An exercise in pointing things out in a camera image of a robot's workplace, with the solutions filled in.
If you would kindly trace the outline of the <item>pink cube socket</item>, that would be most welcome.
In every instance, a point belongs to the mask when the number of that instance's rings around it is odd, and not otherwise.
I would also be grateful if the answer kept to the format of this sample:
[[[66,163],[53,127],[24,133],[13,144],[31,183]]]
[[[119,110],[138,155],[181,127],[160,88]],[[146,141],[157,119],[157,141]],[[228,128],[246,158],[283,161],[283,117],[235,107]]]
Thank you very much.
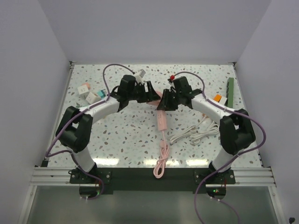
[[[160,101],[161,101],[161,99],[162,99],[162,95],[163,95],[163,94],[162,94],[161,92],[159,92],[159,91],[157,91],[157,94],[159,95],[160,99],[159,99],[159,100],[156,100],[156,101],[147,102],[147,104],[157,107],[157,106],[160,104]]]

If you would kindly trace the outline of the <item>pink power strip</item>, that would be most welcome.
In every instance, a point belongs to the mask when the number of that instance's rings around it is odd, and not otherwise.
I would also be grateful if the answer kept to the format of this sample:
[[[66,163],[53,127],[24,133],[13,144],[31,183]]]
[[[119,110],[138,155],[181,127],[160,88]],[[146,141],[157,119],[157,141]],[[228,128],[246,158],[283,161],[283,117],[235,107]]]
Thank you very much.
[[[157,127],[159,131],[165,131],[167,129],[167,116],[165,111],[157,110]]]

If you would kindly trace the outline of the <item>teal plug adapter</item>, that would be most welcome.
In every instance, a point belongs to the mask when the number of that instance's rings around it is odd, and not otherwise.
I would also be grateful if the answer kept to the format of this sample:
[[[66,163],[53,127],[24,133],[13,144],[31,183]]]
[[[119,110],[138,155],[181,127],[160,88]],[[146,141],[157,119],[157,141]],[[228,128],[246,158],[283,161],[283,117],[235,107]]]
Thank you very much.
[[[96,93],[100,98],[104,98],[107,96],[106,92],[104,90],[100,90]]]

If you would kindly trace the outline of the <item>orange power strip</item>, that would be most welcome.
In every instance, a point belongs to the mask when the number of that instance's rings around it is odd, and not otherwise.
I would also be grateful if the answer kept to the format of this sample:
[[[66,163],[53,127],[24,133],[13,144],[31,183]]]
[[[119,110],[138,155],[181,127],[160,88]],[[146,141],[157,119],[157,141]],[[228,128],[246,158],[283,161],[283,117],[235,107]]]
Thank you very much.
[[[214,97],[214,101],[216,101],[216,102],[220,102],[220,101],[221,101],[221,98],[222,98],[222,96],[219,95],[219,94],[217,94],[217,95]]]

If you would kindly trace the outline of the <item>white power strip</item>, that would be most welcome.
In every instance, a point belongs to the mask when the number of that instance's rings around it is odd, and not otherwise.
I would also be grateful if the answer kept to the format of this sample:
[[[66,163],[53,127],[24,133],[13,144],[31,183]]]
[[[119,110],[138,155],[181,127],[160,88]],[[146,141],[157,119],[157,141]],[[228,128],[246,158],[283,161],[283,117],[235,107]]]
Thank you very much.
[[[222,96],[221,97],[221,99],[219,100],[219,103],[221,104],[221,105],[225,105],[226,103],[227,103],[227,98],[226,97],[224,97],[224,96]]]

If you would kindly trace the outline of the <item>white cartoon cube adapter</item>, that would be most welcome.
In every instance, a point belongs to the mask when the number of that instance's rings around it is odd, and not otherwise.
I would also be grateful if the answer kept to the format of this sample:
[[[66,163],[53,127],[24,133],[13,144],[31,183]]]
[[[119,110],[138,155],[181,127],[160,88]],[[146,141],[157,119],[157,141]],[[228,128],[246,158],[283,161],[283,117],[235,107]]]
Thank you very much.
[[[101,97],[93,92],[89,92],[89,94],[87,95],[87,97],[85,99],[88,102],[88,104],[91,105],[91,104],[99,102],[101,100]]]

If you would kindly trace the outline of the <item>green power strip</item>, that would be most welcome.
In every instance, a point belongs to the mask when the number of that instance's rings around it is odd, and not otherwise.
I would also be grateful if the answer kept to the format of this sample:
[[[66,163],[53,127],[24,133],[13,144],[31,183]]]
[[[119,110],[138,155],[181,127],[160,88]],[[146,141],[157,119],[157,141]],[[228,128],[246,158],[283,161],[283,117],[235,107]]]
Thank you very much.
[[[234,79],[230,77],[227,81],[227,88],[226,88],[226,106],[229,108],[233,108],[234,103]]]

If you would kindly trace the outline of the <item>white cube socket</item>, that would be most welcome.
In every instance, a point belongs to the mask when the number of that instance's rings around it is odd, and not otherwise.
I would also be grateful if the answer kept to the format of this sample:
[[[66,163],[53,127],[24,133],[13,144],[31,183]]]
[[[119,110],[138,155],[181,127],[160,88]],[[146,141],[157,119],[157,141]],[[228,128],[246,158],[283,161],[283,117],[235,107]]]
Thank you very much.
[[[86,98],[88,96],[89,92],[90,92],[86,85],[79,86],[77,88],[77,90],[78,90],[78,94],[82,98]]]

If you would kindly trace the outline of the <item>pink plug adapter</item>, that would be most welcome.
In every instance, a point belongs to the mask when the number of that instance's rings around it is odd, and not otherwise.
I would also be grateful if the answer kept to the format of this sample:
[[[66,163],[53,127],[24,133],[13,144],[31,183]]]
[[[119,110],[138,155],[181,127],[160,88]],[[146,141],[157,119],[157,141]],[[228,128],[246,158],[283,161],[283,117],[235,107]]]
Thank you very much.
[[[83,86],[83,85],[86,85],[88,89],[90,89],[90,88],[91,88],[91,86],[90,86],[90,84],[89,84],[89,83],[84,83],[84,84],[82,84],[82,86]]]

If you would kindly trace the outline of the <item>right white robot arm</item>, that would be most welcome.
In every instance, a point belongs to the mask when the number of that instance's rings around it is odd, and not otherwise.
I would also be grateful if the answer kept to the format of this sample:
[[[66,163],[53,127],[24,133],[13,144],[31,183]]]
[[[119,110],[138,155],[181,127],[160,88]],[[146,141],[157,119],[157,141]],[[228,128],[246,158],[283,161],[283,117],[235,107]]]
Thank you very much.
[[[244,109],[230,112],[220,103],[205,99],[203,90],[189,85],[186,77],[172,80],[170,89],[165,89],[158,110],[175,111],[179,105],[196,110],[214,121],[219,126],[221,150],[210,163],[213,169],[208,171],[208,178],[219,183],[225,177],[225,171],[231,168],[231,160],[240,151],[248,148],[256,136],[248,113]]]

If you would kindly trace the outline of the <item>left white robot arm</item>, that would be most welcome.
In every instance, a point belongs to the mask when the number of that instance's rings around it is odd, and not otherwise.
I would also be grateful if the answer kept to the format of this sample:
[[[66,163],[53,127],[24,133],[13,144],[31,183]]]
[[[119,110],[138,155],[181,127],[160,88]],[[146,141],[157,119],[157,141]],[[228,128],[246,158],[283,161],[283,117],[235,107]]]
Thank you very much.
[[[160,99],[150,81],[138,83],[134,76],[124,75],[117,91],[111,92],[102,103],[97,102],[82,108],[70,106],[66,109],[56,137],[71,151],[76,165],[82,170],[82,180],[92,183],[97,177],[97,172],[93,169],[96,164],[87,148],[93,124],[105,116],[121,111],[128,106],[129,101],[147,103]]]

